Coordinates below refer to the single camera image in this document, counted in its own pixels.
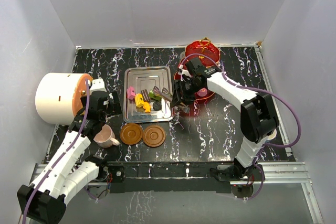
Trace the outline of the salmon pink cake piece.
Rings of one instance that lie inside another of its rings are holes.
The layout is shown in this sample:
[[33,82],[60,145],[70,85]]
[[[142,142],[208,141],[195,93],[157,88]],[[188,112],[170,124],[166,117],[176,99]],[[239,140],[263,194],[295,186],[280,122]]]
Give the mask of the salmon pink cake piece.
[[200,90],[197,92],[197,95],[198,95],[199,97],[205,97],[205,96],[207,96],[207,89],[206,89],[206,88],[202,88],[202,89],[200,89]]

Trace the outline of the red three-tier cake stand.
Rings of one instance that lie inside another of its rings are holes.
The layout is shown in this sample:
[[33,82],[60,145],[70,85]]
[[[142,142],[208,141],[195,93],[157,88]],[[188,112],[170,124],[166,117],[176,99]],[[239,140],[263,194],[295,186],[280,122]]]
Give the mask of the red three-tier cake stand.
[[181,79],[181,66],[183,70],[186,70],[184,65],[186,62],[190,61],[190,59],[198,58],[206,68],[209,68],[213,66],[214,63],[219,65],[220,56],[221,54],[219,49],[212,44],[207,37],[192,42],[186,46],[184,53],[180,56],[181,61],[178,64],[178,71],[175,73],[174,79]]

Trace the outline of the green striped macaron cake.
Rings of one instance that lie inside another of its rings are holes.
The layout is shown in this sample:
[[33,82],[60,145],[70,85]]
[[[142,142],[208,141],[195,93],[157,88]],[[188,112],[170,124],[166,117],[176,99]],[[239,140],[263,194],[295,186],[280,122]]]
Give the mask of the green striped macaron cake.
[[150,90],[149,91],[149,97],[150,99],[152,100],[155,100],[155,101],[161,101],[161,96],[156,94],[153,90]]

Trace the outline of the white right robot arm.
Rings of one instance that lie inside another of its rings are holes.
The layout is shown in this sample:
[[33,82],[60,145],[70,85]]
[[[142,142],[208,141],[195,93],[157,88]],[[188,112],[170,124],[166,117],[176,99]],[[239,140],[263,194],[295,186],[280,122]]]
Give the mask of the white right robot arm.
[[227,77],[216,63],[205,67],[196,54],[185,57],[178,69],[181,77],[173,83],[172,107],[194,103],[196,93],[205,88],[239,110],[243,142],[232,166],[222,173],[247,180],[253,174],[260,150],[277,134],[279,119],[271,95],[241,86]]

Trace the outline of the pink square cake block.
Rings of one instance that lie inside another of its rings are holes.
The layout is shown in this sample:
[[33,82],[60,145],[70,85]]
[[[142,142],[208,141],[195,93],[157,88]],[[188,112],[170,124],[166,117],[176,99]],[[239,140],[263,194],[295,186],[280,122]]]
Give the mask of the pink square cake block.
[[127,88],[127,99],[133,100],[136,96],[136,92],[133,86]]

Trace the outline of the yellow orange cake piece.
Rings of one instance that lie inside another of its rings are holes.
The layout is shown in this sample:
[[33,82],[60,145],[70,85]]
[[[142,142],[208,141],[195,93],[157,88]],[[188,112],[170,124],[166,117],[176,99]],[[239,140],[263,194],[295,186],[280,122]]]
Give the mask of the yellow orange cake piece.
[[137,108],[142,108],[144,106],[144,100],[141,93],[135,95],[134,101]]

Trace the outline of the brown wooden coaster left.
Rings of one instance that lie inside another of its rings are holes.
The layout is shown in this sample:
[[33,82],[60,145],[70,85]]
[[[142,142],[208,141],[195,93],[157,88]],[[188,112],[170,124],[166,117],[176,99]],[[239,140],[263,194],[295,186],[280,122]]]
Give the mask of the brown wooden coaster left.
[[135,145],[142,140],[143,129],[140,125],[128,123],[121,128],[120,139],[126,145]]

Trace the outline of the brown wooden coaster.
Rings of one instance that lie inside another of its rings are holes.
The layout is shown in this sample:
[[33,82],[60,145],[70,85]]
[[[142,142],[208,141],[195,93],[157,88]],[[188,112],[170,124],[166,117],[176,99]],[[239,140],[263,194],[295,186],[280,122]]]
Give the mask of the brown wooden coaster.
[[140,125],[128,123],[121,128],[120,139],[126,145],[135,145],[142,140],[143,129]]
[[158,125],[148,126],[143,131],[143,141],[149,147],[159,147],[166,138],[166,132]]

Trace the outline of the pink ceramic cup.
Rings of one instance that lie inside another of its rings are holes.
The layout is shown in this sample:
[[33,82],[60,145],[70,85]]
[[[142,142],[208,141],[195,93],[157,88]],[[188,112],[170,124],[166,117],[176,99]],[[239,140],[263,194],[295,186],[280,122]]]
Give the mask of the pink ceramic cup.
[[102,148],[120,145],[120,142],[116,139],[112,128],[107,124],[102,127],[102,130],[94,137],[93,140]]

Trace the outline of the brown chocolate layered cake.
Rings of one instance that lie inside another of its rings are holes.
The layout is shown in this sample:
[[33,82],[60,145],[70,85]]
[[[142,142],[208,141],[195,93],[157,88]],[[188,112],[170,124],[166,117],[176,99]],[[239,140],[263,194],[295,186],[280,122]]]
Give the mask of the brown chocolate layered cake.
[[149,92],[148,92],[147,89],[141,90],[141,95],[142,95],[142,98],[143,98],[144,102],[148,102],[149,103],[151,101],[151,98],[149,96]]

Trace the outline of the silver metal tray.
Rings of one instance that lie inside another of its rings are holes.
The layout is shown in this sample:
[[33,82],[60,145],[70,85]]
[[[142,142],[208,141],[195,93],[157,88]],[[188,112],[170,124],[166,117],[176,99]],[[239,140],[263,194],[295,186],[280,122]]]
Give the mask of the silver metal tray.
[[123,94],[123,119],[127,123],[149,123],[164,122],[172,119],[170,103],[161,100],[161,109],[145,112],[138,108],[134,100],[127,98],[127,88],[133,87],[136,93],[142,90],[150,91],[156,86],[159,89],[166,88],[172,93],[172,79],[169,67],[138,67],[129,68],[124,73],[124,94]]

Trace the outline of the brown wooden coaster right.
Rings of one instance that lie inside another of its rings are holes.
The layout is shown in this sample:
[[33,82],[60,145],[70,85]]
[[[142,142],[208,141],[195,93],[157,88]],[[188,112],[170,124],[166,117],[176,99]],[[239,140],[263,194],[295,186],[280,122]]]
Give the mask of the brown wooden coaster right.
[[166,132],[158,125],[148,126],[143,131],[143,141],[149,147],[159,147],[166,138]]

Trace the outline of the white cylindrical drum container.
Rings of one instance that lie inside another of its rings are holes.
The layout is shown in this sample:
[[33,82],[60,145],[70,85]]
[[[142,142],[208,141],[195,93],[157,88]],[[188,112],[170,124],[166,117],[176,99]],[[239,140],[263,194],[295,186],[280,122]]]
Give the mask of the white cylindrical drum container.
[[35,107],[39,116],[49,124],[70,125],[83,107],[86,84],[92,81],[87,73],[48,73],[40,81]]

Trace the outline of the blue ceramic cup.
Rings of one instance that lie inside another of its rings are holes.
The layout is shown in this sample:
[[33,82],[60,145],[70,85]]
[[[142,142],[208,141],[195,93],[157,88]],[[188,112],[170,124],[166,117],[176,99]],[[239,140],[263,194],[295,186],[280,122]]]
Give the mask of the blue ceramic cup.
[[274,129],[270,135],[268,135],[265,143],[269,143],[271,140],[275,139],[277,136],[277,130]]

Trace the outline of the aluminium frame rail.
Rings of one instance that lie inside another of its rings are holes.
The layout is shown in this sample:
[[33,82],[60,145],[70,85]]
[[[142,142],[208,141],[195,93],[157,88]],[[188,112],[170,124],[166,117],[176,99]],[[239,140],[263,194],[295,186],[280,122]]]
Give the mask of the aluminium frame rail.
[[[258,58],[258,62],[262,71],[262,75],[267,87],[267,90],[272,91],[272,87],[267,75],[266,67],[264,64],[264,58],[261,53],[261,41],[256,42],[255,52]],[[279,109],[275,103],[276,112],[279,117],[279,130],[284,145],[289,144],[289,137],[284,128],[282,118],[280,116]],[[324,223],[321,211],[319,209],[313,188],[312,180],[306,168],[305,162],[298,162],[295,158],[295,162],[291,161],[275,161],[275,162],[261,162],[266,168],[266,184],[300,184],[305,202],[308,206],[310,216],[313,223]]]

